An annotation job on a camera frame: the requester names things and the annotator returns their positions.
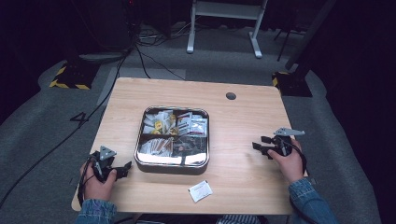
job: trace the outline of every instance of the small white packet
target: small white packet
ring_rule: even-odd
[[[202,115],[192,115],[192,119],[201,119]]]
[[[153,131],[155,131],[155,129],[147,125],[145,125],[145,127],[143,128],[143,133],[152,133]]]
[[[206,137],[207,119],[193,119],[191,121],[190,136]]]
[[[154,120],[155,119],[155,115],[153,114],[146,114],[146,118],[150,119],[150,120]]]
[[[206,180],[189,188],[189,193],[195,203],[213,193]]]
[[[185,126],[187,124],[190,125],[192,118],[192,112],[188,112],[182,115],[177,116],[177,127]]]
[[[146,125],[150,126],[150,127],[154,127],[154,121],[148,118],[145,118],[143,120],[143,123],[145,123]]]

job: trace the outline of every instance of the metal tray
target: metal tray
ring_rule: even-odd
[[[179,118],[182,115],[191,118],[191,122],[188,123],[189,119]],[[171,128],[172,122],[169,120],[175,120],[175,126],[179,127],[178,132]],[[202,174],[209,162],[209,115],[203,109],[197,108],[147,108],[143,113],[134,159],[143,172]]]

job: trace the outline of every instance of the yellow black hazard tape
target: yellow black hazard tape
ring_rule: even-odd
[[[99,66],[98,64],[84,64],[76,69],[68,66],[68,63],[64,63],[49,86],[90,90]]]
[[[290,73],[287,73],[287,72],[274,72],[273,74],[272,74],[272,80],[273,80],[273,85],[280,91],[280,88],[279,88],[279,81],[277,80],[277,77],[279,76],[279,75],[289,75]]]
[[[312,97],[311,90],[304,78],[296,78],[294,73],[274,72],[272,80],[273,85],[282,96]]]

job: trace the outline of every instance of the black cable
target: black cable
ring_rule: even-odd
[[[145,74],[146,74],[146,76],[147,76],[148,78],[151,78],[151,77],[149,76],[148,72],[146,71],[145,62],[143,61],[143,57],[142,57],[142,53],[140,52],[140,49],[139,49],[137,46],[135,46],[135,47],[136,47],[137,52],[139,53],[140,62],[142,62],[143,71],[145,71]]]
[[[156,35],[156,33],[154,32],[153,29],[141,29],[140,30],[140,35],[150,36],[150,35]]]
[[[93,178],[95,175],[91,175],[90,177],[88,177],[88,179],[84,182],[84,185],[91,179]]]
[[[300,155],[302,163],[303,163],[303,173],[305,173],[306,171],[306,157],[303,154],[303,152],[294,144],[290,144],[286,141],[283,141],[281,138],[279,138],[280,141],[283,142],[283,144],[288,145],[290,147],[292,147],[294,150],[297,151],[297,153]],[[303,211],[301,211],[292,201],[291,197],[289,197],[289,201],[291,204],[291,207],[296,211],[296,213],[298,214],[299,217],[301,217],[302,219],[304,219],[305,221],[307,221],[310,224],[317,224],[317,222],[315,220],[313,220],[311,217],[309,217],[308,215],[306,215],[305,213],[303,213]]]
[[[115,57],[107,57],[107,58],[100,58],[100,59],[90,59],[90,58],[84,58],[81,56],[79,56],[79,58],[86,63],[104,64],[104,63],[114,63],[116,61],[119,61],[123,57],[125,57],[125,54],[128,54],[128,52],[122,52],[120,55],[115,56]]]
[[[119,62],[119,64],[117,65],[117,74],[116,74],[116,78],[114,79],[114,82],[111,86],[110,91],[108,92],[107,96],[105,97],[105,99],[91,112],[91,114],[84,119],[79,125],[78,127],[73,130],[69,135],[66,136],[66,138],[64,140],[62,140],[58,145],[56,145],[53,149],[51,149],[49,152],[47,152],[43,157],[41,157],[38,161],[35,162],[35,164],[33,164],[27,171],[25,171],[18,179],[17,181],[15,181],[15,183],[11,186],[11,188],[9,188],[9,190],[7,191],[7,193],[5,194],[5,196],[2,198],[1,202],[0,202],[0,209],[3,207],[4,202],[6,201],[7,197],[9,196],[9,194],[12,192],[12,190],[15,189],[15,187],[40,163],[42,162],[44,159],[46,159],[48,157],[48,155],[50,155],[53,151],[55,151],[58,147],[60,147],[64,142],[66,142],[76,131],[78,131],[78,129],[80,129],[85,122],[87,122],[90,117],[99,109],[99,107],[106,101],[106,98],[110,95],[110,93],[112,92],[117,76],[120,74],[120,67],[122,66],[122,63],[125,61],[126,56],[129,55],[126,54],[124,56],[124,58]]]
[[[145,54],[145,53],[141,53],[141,54],[144,55],[144,56],[146,56],[146,57],[148,57],[148,58],[150,58],[152,61],[154,61],[155,63],[159,64],[159,65],[162,66],[164,69],[166,69],[166,71],[172,73],[172,74],[175,75],[176,77],[179,77],[179,78],[182,79],[182,80],[186,80],[186,79],[184,79],[183,77],[180,77],[180,76],[178,76],[176,73],[174,73],[174,72],[172,72],[171,70],[169,70],[165,65],[163,65],[163,64],[161,64],[161,63],[155,61],[155,59],[153,59],[152,57],[148,56],[147,54]]]
[[[81,177],[79,178],[77,197],[80,206],[82,206],[82,202],[84,201],[85,183],[88,181],[87,180],[84,182],[84,176],[87,174],[88,166],[90,165],[91,160],[92,156],[88,157],[87,161],[85,162],[84,170],[82,171]]]
[[[151,34],[139,37],[139,41],[137,41],[136,44],[143,46],[143,47],[160,46],[161,44],[163,44],[164,42],[166,42],[168,40],[178,39],[178,38],[182,37],[183,35],[188,34],[188,32],[181,33],[181,35],[179,33],[182,31],[185,31],[186,28],[190,28],[190,27],[191,27],[191,23],[189,22],[188,24],[184,25],[183,27],[177,29],[177,32],[175,32],[174,34],[171,34],[170,38],[165,38],[164,35],[156,35],[156,33],[154,31],[152,31],[151,29],[146,29],[145,31],[151,31]],[[148,38],[151,36],[155,36],[153,43],[143,42],[140,40],[140,38]]]

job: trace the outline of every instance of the gray carpet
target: gray carpet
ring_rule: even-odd
[[[202,30],[195,38],[195,52],[186,53],[188,37],[169,40],[155,47],[139,49],[186,80],[272,85],[271,75],[285,71],[293,45],[288,45],[276,61],[282,37],[260,31],[262,59],[256,59],[245,28],[237,31]],[[299,36],[292,36],[296,44]],[[173,78],[173,74],[143,56],[148,74]],[[43,155],[56,147],[78,126],[72,117],[90,114],[103,99],[117,63],[100,67],[89,91],[49,88],[63,62],[44,72],[38,83],[41,92],[16,110],[0,127],[0,195]],[[142,64],[136,51],[122,65],[120,75],[142,77]],[[325,98],[326,91],[314,73],[306,78],[312,98],[282,97],[292,128],[304,130],[298,136],[308,159],[308,171],[315,188],[329,202],[341,223],[380,223],[372,186],[368,182]],[[90,152],[100,118],[101,106],[90,120],[59,148],[40,162],[11,192],[0,210],[0,223],[72,223],[77,212],[71,208],[78,169]],[[118,214],[117,218],[131,214]],[[267,216],[271,223],[286,223],[286,217]]]

